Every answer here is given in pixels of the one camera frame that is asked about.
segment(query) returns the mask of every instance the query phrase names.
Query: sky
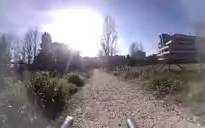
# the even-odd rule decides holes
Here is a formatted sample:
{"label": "sky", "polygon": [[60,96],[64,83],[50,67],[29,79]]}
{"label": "sky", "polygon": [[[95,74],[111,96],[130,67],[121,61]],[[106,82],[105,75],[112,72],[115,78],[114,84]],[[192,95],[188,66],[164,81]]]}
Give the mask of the sky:
{"label": "sky", "polygon": [[0,31],[22,35],[29,27],[50,24],[51,14],[66,8],[111,15],[119,54],[127,54],[134,41],[143,44],[147,55],[156,53],[159,34],[194,34],[195,23],[205,23],[205,0],[0,0]]}

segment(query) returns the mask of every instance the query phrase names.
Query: building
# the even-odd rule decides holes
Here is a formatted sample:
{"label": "building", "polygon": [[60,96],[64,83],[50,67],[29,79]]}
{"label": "building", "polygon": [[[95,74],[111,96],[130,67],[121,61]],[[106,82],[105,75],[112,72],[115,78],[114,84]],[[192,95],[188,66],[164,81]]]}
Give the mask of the building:
{"label": "building", "polygon": [[169,63],[193,63],[198,55],[205,58],[205,38],[183,34],[161,34],[158,44],[158,59]]}

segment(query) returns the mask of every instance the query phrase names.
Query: sunlight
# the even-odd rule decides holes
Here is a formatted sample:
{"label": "sunlight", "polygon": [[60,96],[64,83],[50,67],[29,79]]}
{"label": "sunlight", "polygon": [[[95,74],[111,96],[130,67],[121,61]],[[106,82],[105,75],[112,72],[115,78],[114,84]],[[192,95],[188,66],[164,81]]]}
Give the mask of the sunlight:
{"label": "sunlight", "polygon": [[79,50],[82,56],[96,56],[102,32],[103,18],[90,9],[65,9],[51,13],[51,24],[43,26],[53,41],[65,42]]}

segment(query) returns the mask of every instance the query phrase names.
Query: shrub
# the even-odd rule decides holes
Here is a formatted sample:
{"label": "shrub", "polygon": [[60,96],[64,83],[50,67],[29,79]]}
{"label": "shrub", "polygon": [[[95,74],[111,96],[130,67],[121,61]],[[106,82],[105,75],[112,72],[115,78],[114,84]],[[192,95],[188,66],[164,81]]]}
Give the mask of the shrub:
{"label": "shrub", "polygon": [[70,96],[70,85],[63,79],[51,78],[47,72],[32,75],[27,88],[29,99],[37,103],[48,120],[59,116]]}
{"label": "shrub", "polygon": [[73,94],[75,94],[77,92],[78,92],[78,88],[75,85],[70,84],[70,88],[69,88],[70,95],[73,95]]}
{"label": "shrub", "polygon": [[135,79],[139,78],[139,72],[137,71],[128,71],[127,73],[124,74],[125,79]]}
{"label": "shrub", "polygon": [[156,72],[147,75],[147,89],[156,91],[159,96],[187,91],[187,80],[182,72]]}
{"label": "shrub", "polygon": [[82,87],[85,84],[84,81],[78,75],[75,75],[75,74],[70,75],[68,77],[68,82],[72,83],[72,84],[75,84],[78,87]]}

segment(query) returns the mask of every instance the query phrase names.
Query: dirt path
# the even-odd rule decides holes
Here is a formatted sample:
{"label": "dirt path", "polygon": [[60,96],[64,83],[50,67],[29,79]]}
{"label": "dirt path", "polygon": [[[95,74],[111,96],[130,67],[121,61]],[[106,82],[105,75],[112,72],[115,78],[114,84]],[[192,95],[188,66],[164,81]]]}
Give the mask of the dirt path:
{"label": "dirt path", "polygon": [[75,128],[126,127],[126,119],[133,117],[140,128],[196,128],[185,112],[166,106],[143,91],[99,70],[95,70],[89,84],[70,101]]}

